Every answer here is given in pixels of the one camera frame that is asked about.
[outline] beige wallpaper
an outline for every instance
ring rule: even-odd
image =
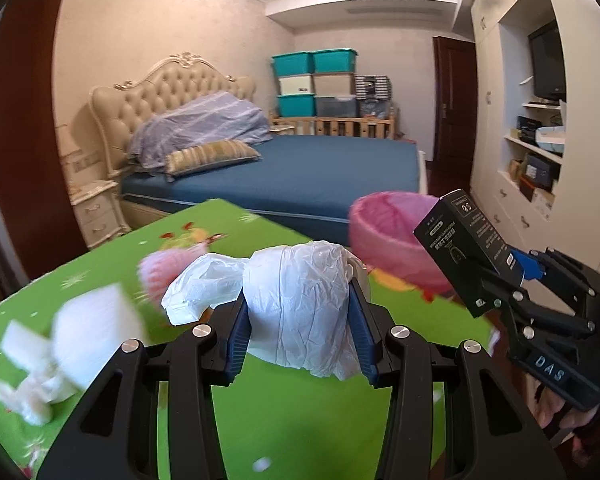
[[[270,57],[290,52],[293,34],[256,0],[62,0],[54,53],[56,125],[68,124],[83,155],[100,149],[86,101],[93,86],[143,77],[169,54],[190,51],[228,75],[256,79],[255,102],[275,104]],[[74,175],[104,177],[102,163]]]
[[[400,108],[400,129],[432,160],[436,121],[433,36],[465,40],[457,34],[417,25],[328,27],[296,35],[296,50],[349,47],[358,51],[357,72],[387,75]]]

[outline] striped pillow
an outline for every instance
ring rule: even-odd
[[[260,153],[241,140],[218,140],[170,153],[167,155],[165,172],[171,176],[181,176],[261,158]]]

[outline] air conditioning vent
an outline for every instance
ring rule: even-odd
[[[440,9],[427,9],[427,7],[353,7],[347,9],[349,14],[426,14],[428,16],[442,16]]]

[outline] blue bed sheet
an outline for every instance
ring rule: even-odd
[[[410,142],[359,137],[276,136],[257,145],[262,160],[168,182],[132,174],[130,202],[176,212],[222,198],[314,240],[349,245],[349,207],[376,191],[418,192],[418,150]]]

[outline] lampshade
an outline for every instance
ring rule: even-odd
[[[76,144],[67,124],[60,124],[56,127],[56,138],[58,139],[58,152],[61,157],[80,151],[80,146]]]

